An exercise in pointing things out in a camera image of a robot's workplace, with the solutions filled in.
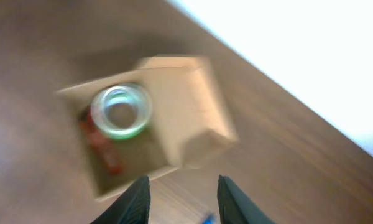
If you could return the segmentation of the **cream masking tape roll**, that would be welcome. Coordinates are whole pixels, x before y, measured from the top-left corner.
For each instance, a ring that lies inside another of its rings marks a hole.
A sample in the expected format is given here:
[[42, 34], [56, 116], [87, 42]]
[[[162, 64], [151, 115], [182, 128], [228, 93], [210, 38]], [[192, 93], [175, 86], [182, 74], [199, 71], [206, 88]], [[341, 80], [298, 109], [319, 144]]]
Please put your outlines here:
[[100, 91], [91, 102], [92, 119], [98, 129], [126, 129], [147, 125], [153, 106], [150, 95], [139, 85], [123, 83]]

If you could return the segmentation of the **brown cardboard box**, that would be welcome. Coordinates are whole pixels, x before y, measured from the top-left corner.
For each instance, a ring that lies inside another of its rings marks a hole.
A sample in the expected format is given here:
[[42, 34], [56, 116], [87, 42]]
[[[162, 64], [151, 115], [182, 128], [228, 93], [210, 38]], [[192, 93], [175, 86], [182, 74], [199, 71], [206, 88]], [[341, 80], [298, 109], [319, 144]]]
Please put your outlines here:
[[[123, 83], [141, 86], [150, 95], [153, 110], [143, 132], [132, 139], [111, 139], [124, 168], [111, 175], [78, 121], [100, 91]], [[146, 57], [130, 71], [69, 86], [58, 96], [87, 156], [99, 201], [123, 193], [142, 176], [154, 180], [175, 170], [200, 168], [238, 142], [211, 65], [203, 57]]]

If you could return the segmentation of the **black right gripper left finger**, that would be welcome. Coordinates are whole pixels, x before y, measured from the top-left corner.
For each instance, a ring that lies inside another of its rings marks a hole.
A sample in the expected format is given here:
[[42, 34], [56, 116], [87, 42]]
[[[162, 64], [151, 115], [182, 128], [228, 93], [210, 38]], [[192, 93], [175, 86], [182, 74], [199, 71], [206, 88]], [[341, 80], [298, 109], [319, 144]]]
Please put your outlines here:
[[147, 224], [150, 203], [150, 180], [147, 176], [143, 176], [134, 181], [91, 224]]

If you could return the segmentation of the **green tape roll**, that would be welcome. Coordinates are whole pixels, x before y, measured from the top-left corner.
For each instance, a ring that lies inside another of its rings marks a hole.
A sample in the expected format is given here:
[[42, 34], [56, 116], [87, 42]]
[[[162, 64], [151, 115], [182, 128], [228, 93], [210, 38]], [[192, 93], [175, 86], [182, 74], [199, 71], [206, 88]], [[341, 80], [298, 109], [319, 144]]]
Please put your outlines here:
[[126, 129], [103, 128], [101, 132], [110, 139], [126, 140], [132, 139], [146, 128], [146, 125], [131, 126]]

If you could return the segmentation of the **red utility knife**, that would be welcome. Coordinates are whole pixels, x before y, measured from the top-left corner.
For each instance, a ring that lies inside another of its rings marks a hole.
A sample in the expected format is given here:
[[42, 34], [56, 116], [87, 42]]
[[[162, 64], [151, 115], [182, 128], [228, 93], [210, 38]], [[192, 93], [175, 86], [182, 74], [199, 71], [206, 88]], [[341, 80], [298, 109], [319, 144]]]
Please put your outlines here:
[[81, 112], [78, 125], [87, 143], [99, 157], [106, 170], [111, 175], [121, 174], [124, 168], [115, 151], [113, 141], [102, 134], [95, 125], [92, 119], [91, 110], [89, 108], [85, 108]]

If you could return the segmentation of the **blue pen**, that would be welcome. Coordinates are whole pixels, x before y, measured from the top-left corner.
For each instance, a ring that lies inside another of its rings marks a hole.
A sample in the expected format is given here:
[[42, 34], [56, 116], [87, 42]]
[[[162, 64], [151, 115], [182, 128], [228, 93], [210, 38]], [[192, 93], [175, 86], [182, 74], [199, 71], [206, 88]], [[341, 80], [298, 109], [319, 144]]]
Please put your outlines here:
[[213, 213], [207, 214], [201, 224], [216, 224], [216, 216]]

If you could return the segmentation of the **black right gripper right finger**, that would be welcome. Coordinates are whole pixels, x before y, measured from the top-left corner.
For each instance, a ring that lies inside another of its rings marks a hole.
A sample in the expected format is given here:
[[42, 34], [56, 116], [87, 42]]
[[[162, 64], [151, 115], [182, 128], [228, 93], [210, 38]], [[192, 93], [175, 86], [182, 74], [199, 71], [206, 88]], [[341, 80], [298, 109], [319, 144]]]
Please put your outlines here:
[[217, 199], [221, 224], [275, 224], [227, 176], [219, 175]]

